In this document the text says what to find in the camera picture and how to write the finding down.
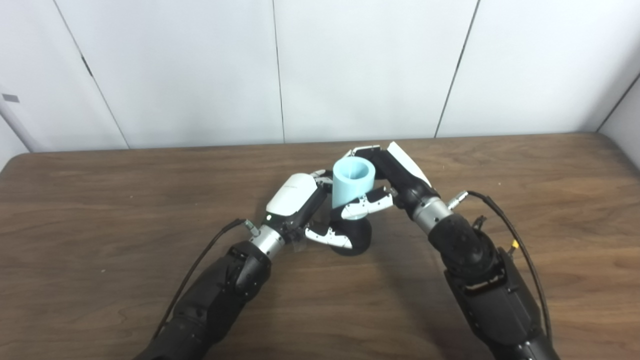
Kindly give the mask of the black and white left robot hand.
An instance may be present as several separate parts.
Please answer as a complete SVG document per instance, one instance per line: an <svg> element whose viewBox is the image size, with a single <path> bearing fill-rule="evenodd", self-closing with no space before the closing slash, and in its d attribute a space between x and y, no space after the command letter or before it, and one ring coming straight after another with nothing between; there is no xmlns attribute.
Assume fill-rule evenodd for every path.
<svg viewBox="0 0 640 360"><path fill-rule="evenodd" d="M286 244L311 240L332 248L353 249L349 237L313 217L333 188L330 171L295 173L284 182L265 208L254 244L270 258Z"/></svg>

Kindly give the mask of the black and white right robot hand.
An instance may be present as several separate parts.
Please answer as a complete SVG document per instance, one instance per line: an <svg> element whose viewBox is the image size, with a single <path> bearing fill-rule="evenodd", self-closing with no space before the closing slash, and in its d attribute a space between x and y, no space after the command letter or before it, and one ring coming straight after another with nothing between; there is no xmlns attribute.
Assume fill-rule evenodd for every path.
<svg viewBox="0 0 640 360"><path fill-rule="evenodd" d="M349 150L345 159L366 160L375 170L375 179L386 180L390 187L378 187L339 206L341 216L365 215L395 205L407 212L415 223L438 223L451 214L436 189L407 153L391 142L386 149L379 145L359 146Z"/></svg>

